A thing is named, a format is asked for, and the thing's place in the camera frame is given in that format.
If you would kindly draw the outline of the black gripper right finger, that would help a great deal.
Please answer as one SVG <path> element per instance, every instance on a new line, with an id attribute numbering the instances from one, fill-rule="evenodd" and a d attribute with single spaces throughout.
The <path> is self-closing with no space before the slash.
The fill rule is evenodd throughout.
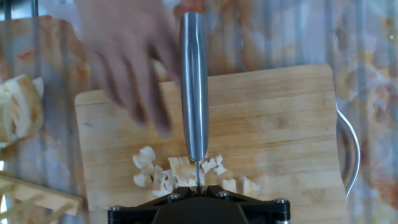
<path id="1" fill-rule="evenodd" d="M 200 187 L 200 218 L 206 223 L 290 223 L 285 198 L 262 201 L 211 185 Z"/>

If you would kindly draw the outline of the person right hand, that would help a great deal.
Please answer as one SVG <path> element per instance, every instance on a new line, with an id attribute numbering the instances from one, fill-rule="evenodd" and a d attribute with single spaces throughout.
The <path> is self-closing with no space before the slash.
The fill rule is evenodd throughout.
<path id="1" fill-rule="evenodd" d="M 177 37 L 164 5 L 151 0 L 80 0 L 83 43 L 100 87 L 141 126 L 172 129 L 154 67 L 162 62 L 176 83 L 181 78 Z"/>

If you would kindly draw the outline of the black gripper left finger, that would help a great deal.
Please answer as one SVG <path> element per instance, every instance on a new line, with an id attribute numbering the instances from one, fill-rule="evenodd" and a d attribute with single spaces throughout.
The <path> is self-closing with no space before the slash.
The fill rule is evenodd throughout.
<path id="1" fill-rule="evenodd" d="M 156 213 L 165 205 L 197 196 L 190 187 L 178 187 L 172 193 L 143 203 L 136 207 L 115 205 L 108 208 L 108 224 L 128 224 L 135 222 L 151 223 Z"/>

